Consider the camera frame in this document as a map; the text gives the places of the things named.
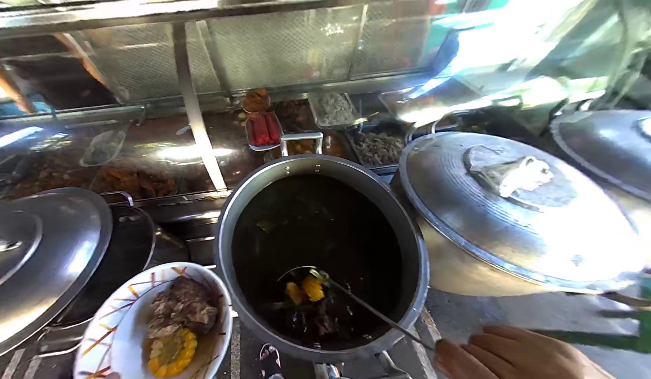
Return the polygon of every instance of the foot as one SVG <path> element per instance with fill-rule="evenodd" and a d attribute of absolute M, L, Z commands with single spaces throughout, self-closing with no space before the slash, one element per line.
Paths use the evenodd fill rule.
<path fill-rule="evenodd" d="M 262 349 L 260 349 L 260 366 L 262 366 L 262 377 L 265 379 L 281 373 L 279 351 L 274 346 L 268 343 L 262 345 Z"/>

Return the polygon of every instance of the beef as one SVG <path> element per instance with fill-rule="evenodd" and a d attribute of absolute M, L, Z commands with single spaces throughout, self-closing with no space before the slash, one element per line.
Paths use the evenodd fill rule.
<path fill-rule="evenodd" d="M 149 339 L 172 335 L 183 327 L 196 334 L 205 334 L 211 330 L 218 315 L 208 290 L 201 283 L 185 277 L 174 280 L 150 306 L 153 316 L 148 323 Z"/>

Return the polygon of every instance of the white bowl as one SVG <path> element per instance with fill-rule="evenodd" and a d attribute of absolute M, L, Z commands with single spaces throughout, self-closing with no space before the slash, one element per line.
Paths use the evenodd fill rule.
<path fill-rule="evenodd" d="M 230 342 L 230 294 L 218 275 L 188 262 L 167 263 L 143 271 L 103 303 L 87 326 L 76 352 L 73 378 L 101 375 L 117 379 L 155 378 L 148 368 L 145 351 L 150 304 L 179 276 L 196 280 L 211 290 L 218 301 L 218 320 L 209 333 L 197 338 L 192 363 L 180 375 L 171 378 L 213 378 Z"/>

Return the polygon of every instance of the pot lid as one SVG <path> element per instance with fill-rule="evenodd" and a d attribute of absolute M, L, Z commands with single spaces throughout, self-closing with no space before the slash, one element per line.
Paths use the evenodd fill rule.
<path fill-rule="evenodd" d="M 79 188 L 0 206 L 0 355 L 68 305 L 99 264 L 112 228 L 105 201 Z"/>
<path fill-rule="evenodd" d="M 552 121 L 555 142 L 589 172 L 651 201 L 651 111 L 595 111 Z"/>
<path fill-rule="evenodd" d="M 511 162 L 517 170 L 529 158 L 541 163 L 537 174 L 547 181 L 535 189 L 503 197 L 479 175 Z M 405 148 L 400 175 L 410 201 L 434 228 L 523 278 L 604 291 L 630 280 L 645 263 L 643 252 L 632 248 L 633 229 L 599 186 L 521 142 L 477 133 L 427 135 Z"/>

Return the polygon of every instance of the bowl rim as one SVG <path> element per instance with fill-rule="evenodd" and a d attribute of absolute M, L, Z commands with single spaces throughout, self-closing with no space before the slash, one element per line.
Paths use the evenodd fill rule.
<path fill-rule="evenodd" d="M 203 376 L 205 379 L 211 379 L 213 378 L 216 373 L 218 372 L 218 369 L 220 368 L 220 364 L 224 360 L 224 357 L 227 353 L 227 349 L 229 349 L 230 346 L 230 339 L 231 339 L 231 332 L 233 330 L 233 317 L 232 317 L 232 301 L 230 298 L 230 293 L 229 290 L 227 289 L 227 286 L 225 285 L 224 281 L 216 274 L 213 272 L 211 269 L 206 268 L 200 264 L 196 264 L 193 262 L 168 262 L 164 264 L 160 264 L 158 266 L 154 266 L 152 268 L 148 268 L 147 270 L 144 270 L 142 272 L 137 273 L 135 276 L 133 276 L 131 279 L 127 280 L 125 283 L 123 283 L 121 286 L 119 286 L 113 293 L 103 302 L 103 305 L 100 306 L 100 308 L 96 311 L 94 314 L 94 317 L 90 320 L 89 324 L 85 328 L 85 333 L 82 336 L 82 340 L 85 340 L 85 337 L 87 333 L 89 332 L 90 328 L 92 325 L 95 325 L 94 321 L 96 321 L 97 317 L 99 317 L 99 314 L 101 313 L 101 310 L 105 307 L 108 306 L 109 301 L 113 301 L 117 296 L 116 293 L 118 291 L 123 290 L 124 288 L 127 288 L 128 286 L 132 285 L 132 282 L 135 281 L 135 279 L 139 276 L 146 275 L 149 272 L 160 272 L 161 270 L 168 268 L 168 269 L 175 269 L 178 266 L 185 267 L 187 268 L 193 268 L 195 271 L 199 271 L 203 273 L 205 277 L 209 277 L 210 279 L 213 280 L 214 284 L 218 287 L 220 292 L 222 293 L 222 297 L 219 299 L 219 304 L 216 306 L 219 309 L 219 312 L 222 314 L 222 318 L 219 318 L 216 322 L 217 323 L 222 323 L 222 330 L 219 333 L 219 337 L 222 337 L 221 339 L 217 339 L 222 342 L 222 350 L 220 351 L 220 354 L 217 357 L 220 357 L 220 359 L 215 359 L 214 361 L 210 362 L 208 365 L 208 369 L 206 370 L 206 374 Z M 79 371 L 78 365 L 80 364 L 80 360 L 82 358 L 82 346 L 78 346 L 76 349 L 75 353 L 75 360 L 74 360 L 74 365 L 73 365 L 73 370 L 72 370 L 72 375 L 73 378 L 76 377 L 76 373 Z"/>

